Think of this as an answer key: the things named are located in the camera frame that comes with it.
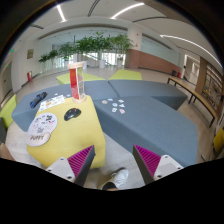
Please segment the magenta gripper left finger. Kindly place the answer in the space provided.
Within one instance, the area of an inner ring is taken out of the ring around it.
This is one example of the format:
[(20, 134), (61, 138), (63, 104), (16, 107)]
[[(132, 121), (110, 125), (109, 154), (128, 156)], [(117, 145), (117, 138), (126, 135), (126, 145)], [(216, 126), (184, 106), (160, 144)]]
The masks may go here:
[(94, 157), (95, 149), (91, 145), (69, 158), (60, 157), (47, 168), (47, 171), (78, 186), (83, 186)]

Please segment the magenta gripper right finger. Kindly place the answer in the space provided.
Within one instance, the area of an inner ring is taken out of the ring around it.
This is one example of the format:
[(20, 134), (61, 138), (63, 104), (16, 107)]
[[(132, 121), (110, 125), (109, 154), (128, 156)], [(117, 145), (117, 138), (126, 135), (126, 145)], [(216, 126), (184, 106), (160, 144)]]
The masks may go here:
[(152, 183), (183, 169), (183, 166), (169, 155), (160, 156), (138, 145), (133, 146), (133, 156), (145, 184)]

